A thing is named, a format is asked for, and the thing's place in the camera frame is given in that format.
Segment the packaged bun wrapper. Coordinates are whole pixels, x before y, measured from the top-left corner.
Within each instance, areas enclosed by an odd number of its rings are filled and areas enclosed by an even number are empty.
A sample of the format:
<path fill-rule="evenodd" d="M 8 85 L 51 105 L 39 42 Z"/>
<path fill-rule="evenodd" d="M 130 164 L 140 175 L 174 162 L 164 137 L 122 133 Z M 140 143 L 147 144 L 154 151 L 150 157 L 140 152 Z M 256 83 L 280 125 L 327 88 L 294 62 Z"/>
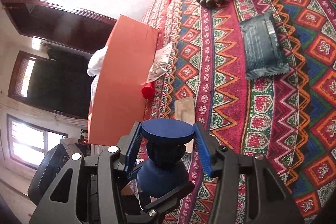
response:
<path fill-rule="evenodd" d="M 147 75 L 146 83 L 151 83 L 159 79 L 167 72 L 167 66 L 169 63 L 172 48 L 173 44 L 169 43 L 162 49 L 156 51 L 152 66 Z"/>

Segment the white plush rabbit toy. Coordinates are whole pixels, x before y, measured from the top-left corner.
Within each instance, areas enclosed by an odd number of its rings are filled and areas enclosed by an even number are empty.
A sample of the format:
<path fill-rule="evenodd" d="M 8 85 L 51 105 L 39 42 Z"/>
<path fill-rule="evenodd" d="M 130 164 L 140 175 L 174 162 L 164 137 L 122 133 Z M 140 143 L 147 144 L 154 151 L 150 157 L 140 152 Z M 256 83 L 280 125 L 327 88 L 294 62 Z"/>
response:
<path fill-rule="evenodd" d="M 89 77 L 93 77 L 93 81 L 91 83 L 91 105 L 93 105 L 94 103 L 96 89 L 98 85 L 98 79 L 107 50 L 108 46 L 105 46 L 104 48 L 97 50 L 92 55 L 88 63 L 87 74 Z"/>

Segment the dark blue wet wipe packet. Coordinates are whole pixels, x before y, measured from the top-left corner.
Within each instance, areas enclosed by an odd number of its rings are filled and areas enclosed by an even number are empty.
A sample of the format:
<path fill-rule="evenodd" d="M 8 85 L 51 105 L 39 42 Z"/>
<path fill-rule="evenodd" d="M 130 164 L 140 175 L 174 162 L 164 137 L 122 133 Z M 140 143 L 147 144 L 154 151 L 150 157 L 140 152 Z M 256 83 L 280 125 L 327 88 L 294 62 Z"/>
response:
<path fill-rule="evenodd" d="M 247 80 L 288 73 L 289 64 L 270 11 L 240 22 L 239 27 L 244 42 Z"/>

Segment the beige adhesive bandage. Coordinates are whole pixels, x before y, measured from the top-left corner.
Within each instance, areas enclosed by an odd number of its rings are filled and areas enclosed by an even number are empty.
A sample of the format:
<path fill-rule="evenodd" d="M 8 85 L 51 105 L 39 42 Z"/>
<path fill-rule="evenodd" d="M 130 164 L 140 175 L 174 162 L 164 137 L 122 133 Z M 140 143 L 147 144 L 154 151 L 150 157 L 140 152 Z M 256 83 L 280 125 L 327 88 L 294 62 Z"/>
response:
<path fill-rule="evenodd" d="M 186 97 L 174 102 L 174 118 L 190 125 L 195 123 L 194 98 Z"/>

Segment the patterned ethnic tablecloth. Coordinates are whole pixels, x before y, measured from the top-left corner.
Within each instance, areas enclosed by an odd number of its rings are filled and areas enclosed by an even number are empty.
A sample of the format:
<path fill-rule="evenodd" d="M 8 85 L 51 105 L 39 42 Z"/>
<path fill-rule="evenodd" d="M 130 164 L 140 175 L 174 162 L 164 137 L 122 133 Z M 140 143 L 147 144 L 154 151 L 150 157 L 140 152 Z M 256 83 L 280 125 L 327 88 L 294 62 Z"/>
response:
<path fill-rule="evenodd" d="M 289 71 L 247 80 L 239 23 L 266 11 Z M 142 22 L 159 29 L 158 47 L 173 44 L 145 119 L 173 118 L 193 97 L 195 119 L 235 152 L 264 154 L 315 223 L 335 191 L 335 0 L 155 0 Z"/>

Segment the blue figurine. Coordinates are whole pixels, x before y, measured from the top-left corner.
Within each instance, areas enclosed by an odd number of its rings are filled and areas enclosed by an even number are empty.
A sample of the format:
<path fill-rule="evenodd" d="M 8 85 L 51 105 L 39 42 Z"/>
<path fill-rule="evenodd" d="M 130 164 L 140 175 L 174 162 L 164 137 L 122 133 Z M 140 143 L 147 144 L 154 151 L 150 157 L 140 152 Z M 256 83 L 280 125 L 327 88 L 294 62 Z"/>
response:
<path fill-rule="evenodd" d="M 140 132 L 147 140 L 148 159 L 137 173 L 144 194 L 160 198 L 187 183 L 189 174 L 181 158 L 186 144 L 193 140 L 193 126 L 175 119 L 150 119 L 142 122 Z"/>

